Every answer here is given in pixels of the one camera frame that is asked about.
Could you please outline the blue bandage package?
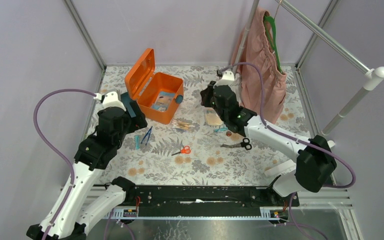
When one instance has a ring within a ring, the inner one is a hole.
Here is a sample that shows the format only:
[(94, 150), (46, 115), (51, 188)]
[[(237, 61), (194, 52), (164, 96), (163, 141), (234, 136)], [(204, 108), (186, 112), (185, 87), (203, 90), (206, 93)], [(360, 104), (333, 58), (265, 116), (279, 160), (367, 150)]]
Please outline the blue bandage package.
[(173, 101), (174, 96), (175, 93), (161, 91), (151, 105), (151, 108), (158, 112), (166, 112)]

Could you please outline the cotton swab bag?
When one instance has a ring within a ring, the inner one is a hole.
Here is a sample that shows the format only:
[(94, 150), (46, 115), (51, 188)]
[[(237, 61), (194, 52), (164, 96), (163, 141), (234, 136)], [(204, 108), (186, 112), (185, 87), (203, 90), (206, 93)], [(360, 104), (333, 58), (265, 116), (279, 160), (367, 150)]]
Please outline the cotton swab bag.
[(177, 129), (181, 131), (189, 131), (189, 132), (192, 132), (195, 129), (195, 126), (188, 122), (173, 119), (171, 123), (172, 123), (173, 129)]

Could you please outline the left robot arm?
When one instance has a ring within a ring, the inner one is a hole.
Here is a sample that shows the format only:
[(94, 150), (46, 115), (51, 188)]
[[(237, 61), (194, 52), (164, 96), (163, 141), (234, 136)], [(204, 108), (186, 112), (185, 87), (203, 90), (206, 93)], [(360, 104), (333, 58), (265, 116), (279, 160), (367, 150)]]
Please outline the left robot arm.
[(111, 106), (100, 110), (95, 132), (79, 144), (73, 174), (57, 202), (41, 223), (28, 228), (26, 236), (32, 240), (84, 240), (113, 208), (132, 204), (135, 184), (119, 176), (103, 195), (83, 208), (91, 188), (117, 155), (125, 136), (146, 126), (146, 117), (134, 100), (127, 102), (126, 109)]

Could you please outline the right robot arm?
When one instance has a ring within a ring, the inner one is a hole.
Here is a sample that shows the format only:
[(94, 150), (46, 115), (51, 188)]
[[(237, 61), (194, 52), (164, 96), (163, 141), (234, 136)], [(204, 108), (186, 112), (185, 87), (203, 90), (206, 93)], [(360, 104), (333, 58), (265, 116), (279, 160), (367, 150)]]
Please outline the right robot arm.
[(200, 96), (201, 105), (214, 109), (229, 131), (264, 143), (295, 161), (294, 170), (279, 174), (270, 184), (266, 198), (271, 205), (281, 205), (294, 192), (319, 192), (336, 169), (337, 163), (325, 138), (293, 135), (264, 121), (256, 112), (239, 105), (230, 86), (211, 81)]

